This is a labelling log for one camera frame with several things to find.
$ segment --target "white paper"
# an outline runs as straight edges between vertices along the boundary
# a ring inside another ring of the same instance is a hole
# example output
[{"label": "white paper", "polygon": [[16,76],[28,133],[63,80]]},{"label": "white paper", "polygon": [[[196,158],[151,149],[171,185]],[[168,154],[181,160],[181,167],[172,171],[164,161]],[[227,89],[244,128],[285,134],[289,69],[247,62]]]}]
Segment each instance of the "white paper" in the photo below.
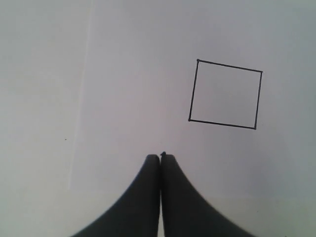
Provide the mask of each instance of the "white paper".
[{"label": "white paper", "polygon": [[[206,199],[314,198],[315,22],[274,1],[95,1],[72,187],[119,197],[166,151]],[[198,58],[264,71],[257,130],[188,122]]]}]

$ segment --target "black outline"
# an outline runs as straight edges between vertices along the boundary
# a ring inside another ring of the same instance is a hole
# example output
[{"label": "black outline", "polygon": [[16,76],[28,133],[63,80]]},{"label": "black outline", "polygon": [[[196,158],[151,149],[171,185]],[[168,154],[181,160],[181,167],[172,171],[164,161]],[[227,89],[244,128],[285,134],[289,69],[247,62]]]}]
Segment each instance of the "black outline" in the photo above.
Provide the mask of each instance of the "black outline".
[{"label": "black outline", "polygon": [[[193,100],[194,100],[194,93],[195,93],[195,90],[196,90],[196,83],[197,83],[197,78],[198,78],[198,64],[199,64],[199,62],[260,73],[259,89],[258,89],[258,100],[257,100],[257,109],[256,109],[256,118],[255,118],[255,125],[254,125],[254,127],[247,127],[247,126],[241,126],[241,125],[235,125],[235,124],[226,124],[226,123],[219,123],[219,122],[208,122],[208,121],[191,119],[192,108],[193,108]],[[197,68],[196,68],[196,74],[195,74],[195,78],[194,78],[194,86],[193,86],[193,90],[192,90],[191,107],[190,107],[190,114],[189,114],[188,121],[189,122],[200,122],[200,123],[207,123],[207,124],[215,124],[215,125],[221,125],[221,126],[229,126],[229,127],[248,128],[248,129],[256,130],[257,129],[258,112],[259,112],[259,100],[260,100],[262,74],[263,74],[263,71],[260,71],[260,70],[236,67],[236,66],[231,66],[231,65],[221,64],[221,63],[214,63],[214,62],[209,62],[209,61],[197,59]]]}]

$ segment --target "black object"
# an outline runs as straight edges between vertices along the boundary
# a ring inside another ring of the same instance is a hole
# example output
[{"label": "black object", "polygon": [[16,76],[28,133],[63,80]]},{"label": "black object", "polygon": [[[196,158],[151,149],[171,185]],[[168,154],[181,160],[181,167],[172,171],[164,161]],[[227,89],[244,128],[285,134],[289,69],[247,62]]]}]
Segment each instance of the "black object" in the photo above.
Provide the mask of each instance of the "black object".
[{"label": "black object", "polygon": [[204,200],[173,155],[162,154],[161,179],[165,237],[253,237]]},{"label": "black object", "polygon": [[74,237],[156,237],[159,207],[160,161],[149,155],[121,198]]},{"label": "black object", "polygon": [[[246,70],[246,71],[251,71],[251,72],[257,72],[260,73],[260,80],[259,80],[259,88],[258,88],[258,99],[257,99],[257,109],[256,109],[256,117],[255,117],[255,123],[253,127],[247,127],[247,126],[241,126],[237,124],[226,124],[226,123],[220,123],[220,122],[210,122],[210,121],[203,121],[203,120],[198,120],[198,119],[191,119],[192,116],[192,108],[193,108],[193,100],[194,100],[194,93],[196,90],[196,83],[197,83],[197,78],[198,78],[198,64],[199,63],[207,63],[207,64],[213,64],[217,66],[222,66],[222,67],[227,67],[227,68],[235,68],[235,69],[240,69],[240,70]],[[214,63],[214,62],[209,62],[205,60],[200,60],[197,59],[197,68],[196,68],[196,74],[194,78],[194,85],[193,85],[193,90],[192,90],[192,98],[191,98],[191,106],[190,106],[190,113],[189,113],[189,122],[201,122],[201,123],[208,123],[208,124],[215,124],[215,125],[222,125],[222,126],[229,126],[229,127],[240,127],[240,128],[248,128],[248,129],[257,129],[257,119],[258,119],[258,111],[259,111],[259,100],[260,100],[260,90],[261,90],[261,80],[262,80],[262,73],[263,71],[260,70],[255,70],[255,69],[250,69],[250,68],[242,68],[242,67],[236,67],[236,66],[231,66],[231,65],[226,65],[222,63]]]}]

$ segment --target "drawn square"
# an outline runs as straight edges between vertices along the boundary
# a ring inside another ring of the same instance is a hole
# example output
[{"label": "drawn square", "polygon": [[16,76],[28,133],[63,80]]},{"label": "drawn square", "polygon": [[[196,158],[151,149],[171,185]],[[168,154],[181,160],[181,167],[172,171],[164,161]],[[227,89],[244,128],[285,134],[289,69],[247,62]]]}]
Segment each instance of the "drawn square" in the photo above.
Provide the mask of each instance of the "drawn square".
[{"label": "drawn square", "polygon": [[257,129],[262,73],[197,59],[189,121]]}]

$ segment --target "white surface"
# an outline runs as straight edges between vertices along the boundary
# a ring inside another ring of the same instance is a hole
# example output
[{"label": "white surface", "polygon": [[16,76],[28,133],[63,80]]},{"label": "white surface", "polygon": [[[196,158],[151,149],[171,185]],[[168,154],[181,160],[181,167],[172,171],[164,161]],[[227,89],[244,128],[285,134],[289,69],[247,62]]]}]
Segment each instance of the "white surface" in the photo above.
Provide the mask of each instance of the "white surface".
[{"label": "white surface", "polygon": [[[97,0],[72,186],[119,197],[147,154],[167,151],[207,199],[314,199],[315,12],[274,1]],[[257,130],[188,122],[197,58],[265,72]]]},{"label": "white surface", "polygon": [[[87,0],[0,2],[1,237],[69,237],[115,201],[67,190],[89,7]],[[210,201],[259,237],[316,233],[312,200]]]},{"label": "white surface", "polygon": [[191,119],[255,127],[260,73],[199,62]]}]

